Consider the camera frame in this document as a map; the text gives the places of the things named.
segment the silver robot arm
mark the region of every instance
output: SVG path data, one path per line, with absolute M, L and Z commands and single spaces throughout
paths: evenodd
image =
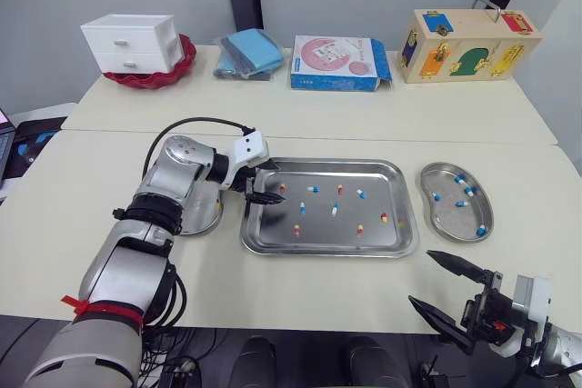
M 75 307 L 74 321 L 51 340 L 24 387 L 135 387 L 142 329 L 162 314 L 175 286 L 168 255 L 195 185 L 245 186 L 236 179 L 246 180 L 266 160 L 258 131 L 236 140 L 227 154 L 185 136 L 168 138 L 132 203 L 114 211 L 119 221 L 89 266 L 78 300 L 64 298 Z
M 466 330 L 435 306 L 408 296 L 420 315 L 445 339 L 468 354 L 477 341 L 485 341 L 495 353 L 527 363 L 524 371 L 536 377 L 570 374 L 576 387 L 582 387 L 582 338 L 549 322 L 552 284 L 548 279 L 519 275 L 511 299 L 500 292 L 502 273 L 445 252 L 427 253 L 449 272 L 485 286 L 483 293 L 467 301 L 460 323 Z

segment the colorful wooden box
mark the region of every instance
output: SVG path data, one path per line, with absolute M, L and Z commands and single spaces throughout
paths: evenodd
M 400 69 L 408 83 L 505 79 L 541 40 L 521 11 L 417 9 Z

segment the red cable tie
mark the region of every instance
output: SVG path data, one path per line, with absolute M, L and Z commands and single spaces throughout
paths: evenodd
M 129 318 L 137 323 L 139 329 L 141 330 L 144 320 L 142 315 L 130 308 L 124 308 L 123 306 L 117 306 L 110 303 L 89 303 L 87 300 L 78 301 L 70 295 L 66 295 L 61 299 L 61 302 L 70 304 L 75 308 L 74 312 L 77 316 L 83 315 L 84 313 L 115 313 L 121 315 L 125 318 Z

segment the red woven basket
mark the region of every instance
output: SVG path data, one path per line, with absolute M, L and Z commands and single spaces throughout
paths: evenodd
M 180 43 L 184 50 L 184 59 L 174 65 L 174 70 L 170 73 L 152 73 L 150 75 L 133 75 L 125 73 L 103 73 L 107 79 L 116 81 L 118 84 L 129 86 L 130 88 L 155 89 L 161 86 L 170 85 L 178 81 L 190 70 L 194 58 L 196 57 L 196 48 L 185 35 L 180 34 Z

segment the cardboard box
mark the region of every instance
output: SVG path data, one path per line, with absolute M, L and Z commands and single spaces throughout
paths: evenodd
M 391 81 L 386 50 L 371 38 L 297 35 L 291 87 L 310 90 L 374 91 Z

